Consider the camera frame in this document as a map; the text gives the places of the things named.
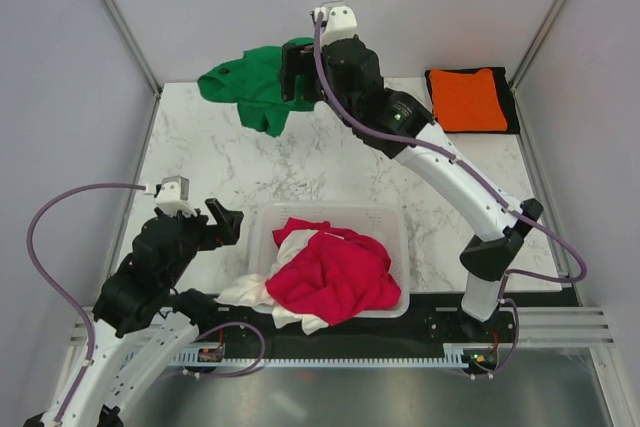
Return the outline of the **green t shirt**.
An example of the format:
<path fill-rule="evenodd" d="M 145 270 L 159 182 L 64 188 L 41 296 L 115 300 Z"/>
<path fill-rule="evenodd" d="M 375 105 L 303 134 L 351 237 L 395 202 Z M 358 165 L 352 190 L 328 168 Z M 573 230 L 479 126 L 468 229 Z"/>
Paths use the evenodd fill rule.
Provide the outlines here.
<path fill-rule="evenodd" d="M 263 46 L 246 50 L 242 57 L 224 62 L 197 79 L 203 99 L 237 106 L 242 126 L 278 137 L 291 112 L 311 112 L 315 103 L 302 98 L 304 84 L 295 83 L 295 99 L 281 96 L 282 48 Z"/>

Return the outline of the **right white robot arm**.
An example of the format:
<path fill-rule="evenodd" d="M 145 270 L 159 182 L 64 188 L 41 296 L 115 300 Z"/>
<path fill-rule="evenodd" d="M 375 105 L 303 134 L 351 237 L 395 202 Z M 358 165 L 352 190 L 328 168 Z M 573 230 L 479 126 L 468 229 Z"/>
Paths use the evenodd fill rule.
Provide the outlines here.
<path fill-rule="evenodd" d="M 420 101 L 385 86 L 378 56 L 357 37 L 320 49 L 309 40 L 285 43 L 279 78 L 284 100 L 328 103 L 365 145 L 425 180 L 471 226 L 460 255 L 468 276 L 457 324 L 465 338 L 483 339 L 541 203 L 502 192 L 477 172 Z"/>

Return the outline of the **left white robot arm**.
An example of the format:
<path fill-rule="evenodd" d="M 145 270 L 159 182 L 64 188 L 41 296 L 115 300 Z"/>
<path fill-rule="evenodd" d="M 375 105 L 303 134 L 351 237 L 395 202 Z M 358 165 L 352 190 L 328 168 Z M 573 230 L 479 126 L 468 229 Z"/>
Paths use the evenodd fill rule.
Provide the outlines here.
<path fill-rule="evenodd" d="M 121 426 L 127 408 L 179 351 L 216 335 L 212 297 L 174 290 L 198 253 L 239 240 L 243 213 L 215 198 L 205 205 L 202 213 L 185 201 L 156 202 L 92 311 L 73 306 L 87 330 L 84 355 L 59 397 L 26 425 Z"/>

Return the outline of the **white plastic basket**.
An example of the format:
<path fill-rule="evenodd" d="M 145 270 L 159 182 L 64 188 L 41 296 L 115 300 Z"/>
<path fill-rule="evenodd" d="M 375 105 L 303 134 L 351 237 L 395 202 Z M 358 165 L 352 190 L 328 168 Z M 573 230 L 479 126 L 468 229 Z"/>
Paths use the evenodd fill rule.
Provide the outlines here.
<path fill-rule="evenodd" d="M 285 226 L 290 218 L 309 222 L 328 221 L 334 227 L 347 228 L 378 240 L 386 248 L 393 277 L 401 295 L 395 306 L 386 310 L 366 310 L 360 318 L 392 319 L 407 311 L 410 305 L 410 259 L 408 233 L 401 209 L 375 202 L 338 201 L 274 201 L 261 207 L 249 230 L 248 272 L 267 276 L 276 261 L 278 247 L 272 232 Z"/>

